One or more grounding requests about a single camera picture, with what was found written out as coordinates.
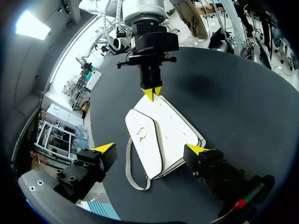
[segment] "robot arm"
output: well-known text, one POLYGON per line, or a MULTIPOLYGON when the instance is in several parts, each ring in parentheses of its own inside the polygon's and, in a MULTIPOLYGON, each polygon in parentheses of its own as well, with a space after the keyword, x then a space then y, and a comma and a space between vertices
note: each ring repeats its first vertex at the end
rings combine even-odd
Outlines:
POLYGON ((153 101, 153 94, 159 95, 162 88, 159 67, 163 62, 176 62, 175 57, 166 57, 166 52, 178 50, 178 36, 160 26, 166 18, 162 0, 124 0, 122 11, 124 23, 132 27, 133 55, 117 66, 139 65, 140 87, 153 101))

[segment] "ceiling light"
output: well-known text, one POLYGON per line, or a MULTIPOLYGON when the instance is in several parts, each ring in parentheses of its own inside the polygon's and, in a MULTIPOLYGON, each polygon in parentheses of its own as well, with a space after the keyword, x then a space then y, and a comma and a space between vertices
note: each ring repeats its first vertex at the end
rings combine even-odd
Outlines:
POLYGON ((16 23, 16 33, 44 40, 50 28, 35 18, 31 12, 25 11, 16 23))

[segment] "metal pole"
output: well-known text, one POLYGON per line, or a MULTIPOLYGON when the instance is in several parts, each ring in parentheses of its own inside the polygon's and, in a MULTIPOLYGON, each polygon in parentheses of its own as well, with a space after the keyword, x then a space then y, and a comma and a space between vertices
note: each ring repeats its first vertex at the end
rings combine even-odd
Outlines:
POLYGON ((233 25, 233 30, 235 33, 235 41, 236 41, 235 55, 242 57, 242 52, 245 48, 246 40, 244 40, 243 36, 242 36, 242 29, 241 29, 241 26, 239 23, 238 14, 235 10, 232 0, 221 0, 221 3, 223 5, 225 11, 229 15, 232 25, 233 25))

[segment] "blue object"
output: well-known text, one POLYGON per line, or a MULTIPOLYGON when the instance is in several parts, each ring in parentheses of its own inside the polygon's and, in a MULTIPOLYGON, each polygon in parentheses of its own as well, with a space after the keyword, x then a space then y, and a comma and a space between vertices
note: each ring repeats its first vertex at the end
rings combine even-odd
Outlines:
POLYGON ((86 79, 89 80, 93 75, 91 73, 88 73, 88 75, 86 76, 86 79))
POLYGON ((77 144, 77 147, 79 147, 81 149, 89 149, 88 141, 86 141, 84 139, 76 139, 76 144, 77 144))
POLYGON ((87 202, 92 213, 104 216, 107 218, 112 218, 115 220, 120 220, 119 216, 115 212, 111 203, 99 203, 99 202, 87 202))

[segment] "cardboard box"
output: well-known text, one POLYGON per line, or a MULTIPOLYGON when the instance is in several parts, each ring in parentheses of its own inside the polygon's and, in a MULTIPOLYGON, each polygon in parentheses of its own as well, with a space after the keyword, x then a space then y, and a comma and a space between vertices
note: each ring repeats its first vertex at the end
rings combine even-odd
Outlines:
POLYGON ((202 6, 197 6, 195 8, 196 8, 196 11, 198 12, 199 15, 204 15, 205 14, 205 11, 204 11, 202 6))
POLYGON ((90 107, 90 101, 86 101, 82 104, 82 112, 87 113, 90 107))
POLYGON ((199 15, 205 15, 205 14, 210 14, 215 12, 213 6, 211 5, 204 6, 204 7, 205 9, 202 6, 196 7, 196 11, 198 12, 199 15))

